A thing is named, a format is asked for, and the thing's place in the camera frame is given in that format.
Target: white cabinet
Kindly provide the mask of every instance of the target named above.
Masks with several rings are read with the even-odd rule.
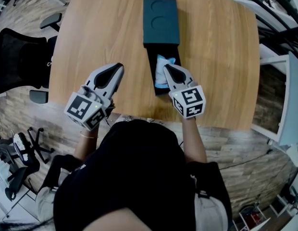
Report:
[[[20,206],[22,206],[30,215],[32,215],[34,218],[38,219],[36,214],[36,205],[35,201],[29,197],[27,194],[19,201],[18,203]]]
[[[38,220],[29,214],[20,204],[15,207],[3,219],[4,222],[38,223]]]
[[[270,64],[281,72],[286,70],[286,93],[278,132],[272,132],[258,125],[251,128],[278,142],[280,146],[298,143],[298,59],[289,55],[260,59],[260,65]]]
[[[22,185],[20,191],[16,195],[16,198],[13,201],[10,201],[5,192],[0,188],[0,206],[3,208],[3,211],[7,214],[28,191],[28,188]]]

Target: black shirt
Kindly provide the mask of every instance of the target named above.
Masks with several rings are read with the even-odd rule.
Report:
[[[190,174],[197,177],[197,188]],[[186,164],[175,134],[159,124],[119,122],[56,192],[55,227],[83,230],[126,207],[154,231],[195,230],[194,197],[202,187],[222,201],[231,218],[216,163]]]

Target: mesh chair back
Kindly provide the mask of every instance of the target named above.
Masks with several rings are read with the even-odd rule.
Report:
[[[40,88],[47,72],[47,40],[5,28],[0,33],[0,93],[19,86]]]

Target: wooden floor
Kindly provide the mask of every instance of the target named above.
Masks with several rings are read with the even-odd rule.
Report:
[[[49,38],[56,35],[56,32],[51,28],[40,30],[41,20],[56,12],[64,13],[65,9],[66,7],[52,0],[21,0],[16,7],[9,4],[0,15],[0,31],[8,27],[26,35]],[[80,127],[64,115],[63,107],[52,103],[31,102],[28,96],[30,89],[32,88],[15,88],[7,92],[7,97],[0,98],[1,136],[9,137],[11,129],[14,132],[26,133],[29,127],[35,130],[43,127],[45,129],[41,135],[43,147],[54,148],[56,154],[72,154],[79,138]],[[112,114],[109,119],[110,125],[118,117],[119,114]],[[120,119],[131,119],[131,117],[121,116]],[[182,142],[180,123],[154,122],[159,122],[174,131],[179,143]],[[109,126],[102,121],[98,144],[108,130]],[[268,139],[255,131],[241,132],[199,127],[199,132],[209,161],[216,161],[219,164],[231,198],[234,216],[238,215],[242,206],[255,201],[260,201],[261,207],[268,206],[284,183],[296,172],[292,162],[282,152],[273,150],[266,155],[270,149],[267,145]],[[40,171],[30,176],[35,190],[42,184],[49,166],[50,164],[41,163]]]
[[[282,118],[286,76],[272,65],[260,67],[257,104],[253,123],[277,133]]]

